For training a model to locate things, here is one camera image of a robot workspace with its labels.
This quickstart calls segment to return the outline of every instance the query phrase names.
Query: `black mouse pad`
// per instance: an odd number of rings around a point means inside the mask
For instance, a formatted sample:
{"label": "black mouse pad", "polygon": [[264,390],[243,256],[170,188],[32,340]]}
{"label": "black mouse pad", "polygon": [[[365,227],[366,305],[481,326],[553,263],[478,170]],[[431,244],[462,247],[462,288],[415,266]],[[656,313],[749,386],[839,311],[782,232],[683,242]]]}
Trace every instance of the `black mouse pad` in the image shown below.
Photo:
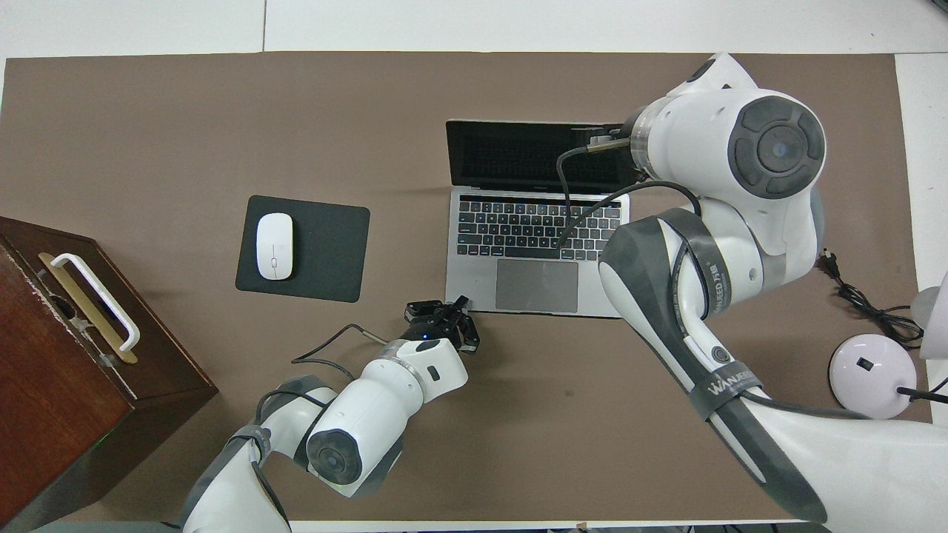
{"label": "black mouse pad", "polygon": [[[293,219],[293,271],[267,280],[257,268],[257,224],[268,213]],[[369,210],[362,207],[251,196],[237,264],[237,288],[337,302],[357,302],[369,238]]]}

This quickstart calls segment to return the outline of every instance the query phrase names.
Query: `brown wooden box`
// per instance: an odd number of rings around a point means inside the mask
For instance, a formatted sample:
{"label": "brown wooden box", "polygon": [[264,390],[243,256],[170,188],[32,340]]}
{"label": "brown wooden box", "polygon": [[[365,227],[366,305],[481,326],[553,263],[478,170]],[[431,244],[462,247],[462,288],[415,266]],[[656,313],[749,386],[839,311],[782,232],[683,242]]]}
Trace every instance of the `brown wooden box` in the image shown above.
{"label": "brown wooden box", "polygon": [[[141,340],[129,350],[137,362],[117,356],[100,332],[106,326],[83,327],[90,313],[83,313],[41,253],[73,253],[88,264],[140,330]],[[121,322],[80,272],[71,264],[62,270],[124,336]],[[0,217],[5,532],[30,530],[97,501],[216,393],[95,241]]]}

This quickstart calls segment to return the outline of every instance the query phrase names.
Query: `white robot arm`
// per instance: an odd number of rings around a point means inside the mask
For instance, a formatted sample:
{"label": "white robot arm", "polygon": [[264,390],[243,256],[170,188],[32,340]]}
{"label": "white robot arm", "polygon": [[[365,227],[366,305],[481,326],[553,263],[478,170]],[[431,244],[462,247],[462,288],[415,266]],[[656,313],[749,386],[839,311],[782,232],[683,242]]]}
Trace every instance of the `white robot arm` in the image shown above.
{"label": "white robot arm", "polygon": [[251,424],[229,440],[191,489],[180,518],[186,532],[290,531],[261,473],[282,453],[347,497],[381,486],[402,451],[402,433],[421,406],[467,383],[458,352],[480,343],[455,303],[409,303],[409,329],[388,342],[339,395],[315,376],[294,377],[265,395]]}
{"label": "white robot arm", "polygon": [[599,271],[615,308],[795,517],[833,531],[943,529],[948,430],[774,402],[703,322],[811,269],[826,156],[813,112],[718,54],[630,123],[636,166],[697,194],[701,215],[674,209],[612,236]]}

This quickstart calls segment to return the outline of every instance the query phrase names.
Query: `computer mouse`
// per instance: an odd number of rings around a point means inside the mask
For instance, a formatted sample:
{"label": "computer mouse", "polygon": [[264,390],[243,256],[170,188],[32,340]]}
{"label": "computer mouse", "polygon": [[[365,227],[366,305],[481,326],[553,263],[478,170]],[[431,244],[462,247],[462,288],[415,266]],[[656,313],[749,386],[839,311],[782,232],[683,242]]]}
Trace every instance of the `computer mouse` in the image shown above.
{"label": "computer mouse", "polygon": [[265,214],[257,223],[257,269],[273,281],[293,273],[293,219],[285,212]]}
{"label": "computer mouse", "polygon": [[829,387],[843,407],[873,418],[891,418],[908,407],[899,387],[914,389],[912,358],[882,335],[857,335],[840,344],[829,362]]}

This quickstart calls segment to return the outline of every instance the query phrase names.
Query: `brown table mat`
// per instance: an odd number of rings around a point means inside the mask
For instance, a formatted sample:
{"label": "brown table mat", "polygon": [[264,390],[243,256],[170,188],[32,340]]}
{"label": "brown table mat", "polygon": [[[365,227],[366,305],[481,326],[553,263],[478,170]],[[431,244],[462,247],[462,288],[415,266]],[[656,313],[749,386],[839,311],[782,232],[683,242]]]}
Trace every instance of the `brown table mat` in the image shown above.
{"label": "brown table mat", "polygon": [[[347,322],[404,329],[406,302],[444,293],[447,119],[622,121],[710,54],[325,52],[9,60],[0,213],[96,238],[221,394],[76,519],[175,520],[191,484],[257,399],[332,370],[289,360]],[[915,295],[892,56],[740,55],[762,87],[823,121],[826,242],[873,302]],[[253,194],[372,212],[358,303],[238,291]],[[638,216],[680,205],[634,198]],[[830,355],[875,332],[813,272],[711,321],[772,396],[834,406]],[[787,518],[694,414],[621,321],[476,317],[460,391],[410,422],[381,492],[347,501],[274,457],[294,520]],[[325,355],[357,371],[377,352]],[[924,376],[920,367],[920,376]],[[928,419],[926,406],[905,417]]]}

